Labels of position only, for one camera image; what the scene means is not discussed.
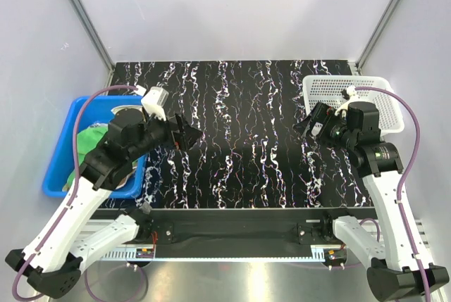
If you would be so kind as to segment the green microfiber towel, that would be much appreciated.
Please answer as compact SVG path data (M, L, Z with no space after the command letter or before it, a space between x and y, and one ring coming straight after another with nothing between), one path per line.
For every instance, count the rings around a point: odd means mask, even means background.
M81 166L85 156L93 150L106 134L108 125L106 123L95 123L77 135L78 164Z

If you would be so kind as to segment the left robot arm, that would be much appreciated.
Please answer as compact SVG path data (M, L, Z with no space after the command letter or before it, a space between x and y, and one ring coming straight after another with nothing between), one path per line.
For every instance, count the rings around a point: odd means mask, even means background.
M75 163L75 178L57 211L39 235L24 249L5 258L39 293L61 298L82 273L115 247L129 241L146 242L155 235L152 219L139 208L127 208L90 237L76 238L100 205L132 172L143 155L165 147L189 151L202 136L183 115L164 120L143 110L126 108L115 114L97 145Z

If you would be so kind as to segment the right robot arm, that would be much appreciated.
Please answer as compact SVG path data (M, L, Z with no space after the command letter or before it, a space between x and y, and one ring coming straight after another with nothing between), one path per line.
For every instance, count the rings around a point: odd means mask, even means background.
M381 139L374 103L353 101L345 110L318 102L295 129L321 145L344 149L373 201L383 243L378 243L343 210L328 213L320 235L340 241L366 268L369 288L378 301L427 298L450 281L424 246L400 180L403 165L396 147Z

